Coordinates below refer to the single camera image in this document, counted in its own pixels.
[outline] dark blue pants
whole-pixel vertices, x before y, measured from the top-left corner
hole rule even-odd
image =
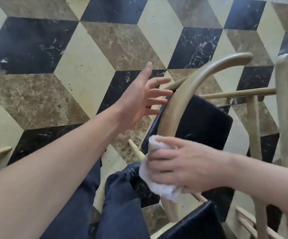
[[[101,178],[100,160],[55,217],[40,239],[88,239],[89,224]],[[105,201],[96,239],[150,238],[137,193],[123,172],[111,175],[105,188]]]

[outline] human arm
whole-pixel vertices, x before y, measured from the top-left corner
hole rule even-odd
[[[184,186],[191,193],[231,187],[288,211],[288,168],[179,138],[158,141],[178,149],[151,154],[153,181]]]
[[[143,115],[165,104],[154,89],[169,78],[149,79],[148,63],[122,97],[93,120],[0,171],[0,238],[39,238],[105,148]]]

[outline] hand holding white cloth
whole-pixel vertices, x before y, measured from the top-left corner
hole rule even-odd
[[[150,170],[147,167],[148,156],[150,153],[158,150],[158,149],[176,149],[173,146],[167,145],[163,142],[157,142],[155,139],[158,138],[158,135],[150,136],[148,139],[148,153],[146,154],[142,164],[139,168],[139,176],[146,182],[149,189],[158,194],[161,197],[169,199],[173,202],[177,202],[179,194],[182,192],[182,187],[178,187],[175,185],[161,185],[151,181],[149,175]]]

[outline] tiled floor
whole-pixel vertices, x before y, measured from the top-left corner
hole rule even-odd
[[[108,108],[147,61],[154,76],[176,81],[210,60],[252,52],[246,67],[210,76],[197,93],[274,87],[285,32],[288,0],[0,0],[0,147],[14,148],[0,157],[0,169]],[[244,99],[210,102],[234,119],[224,150],[246,155]],[[259,107],[263,158],[278,162],[276,97],[262,97]],[[99,212],[106,177],[137,160],[127,140],[139,146],[153,119],[144,117],[108,147],[94,202]],[[226,189],[212,196],[238,238],[248,239],[233,207],[254,213],[250,197]],[[179,204],[181,216],[199,205],[188,195]],[[271,227],[285,228],[280,210],[267,210]],[[159,204],[143,212],[151,233],[167,223]]]

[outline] right hand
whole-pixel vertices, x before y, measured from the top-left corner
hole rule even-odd
[[[178,149],[151,153],[148,166],[152,181],[184,187],[184,193],[203,192],[228,186],[231,154],[175,137],[156,139]]]

